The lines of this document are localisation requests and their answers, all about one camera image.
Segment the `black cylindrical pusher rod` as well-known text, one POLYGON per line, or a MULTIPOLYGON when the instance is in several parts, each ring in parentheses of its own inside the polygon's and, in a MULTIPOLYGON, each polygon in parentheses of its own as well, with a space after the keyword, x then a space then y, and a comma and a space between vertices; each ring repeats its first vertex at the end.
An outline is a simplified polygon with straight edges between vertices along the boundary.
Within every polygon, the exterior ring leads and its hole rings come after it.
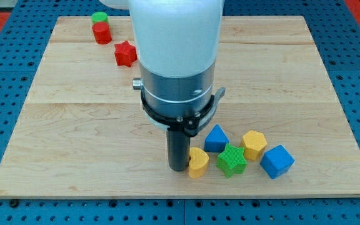
POLYGON ((182 131, 166 132, 168 163, 174 171, 187 169, 190 159, 190 137, 182 131))

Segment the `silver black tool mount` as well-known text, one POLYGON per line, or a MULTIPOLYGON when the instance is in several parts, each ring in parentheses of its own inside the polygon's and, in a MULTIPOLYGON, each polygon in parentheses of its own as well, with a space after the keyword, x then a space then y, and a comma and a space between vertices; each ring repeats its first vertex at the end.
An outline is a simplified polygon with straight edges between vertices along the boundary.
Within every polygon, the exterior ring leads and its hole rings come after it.
POLYGON ((221 87, 212 93, 215 64, 187 77, 165 77, 140 66, 142 107, 149 119, 168 131, 196 136, 211 121, 220 99, 221 87))

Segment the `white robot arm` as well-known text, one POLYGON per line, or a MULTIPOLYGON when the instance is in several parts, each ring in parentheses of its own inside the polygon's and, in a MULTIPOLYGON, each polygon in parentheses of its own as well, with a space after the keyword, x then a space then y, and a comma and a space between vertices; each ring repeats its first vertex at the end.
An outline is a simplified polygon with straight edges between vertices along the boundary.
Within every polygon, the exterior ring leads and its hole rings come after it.
POLYGON ((225 88, 213 90, 224 1, 101 0, 128 10, 148 119, 165 130, 172 170, 188 167, 190 139, 213 118, 225 88))

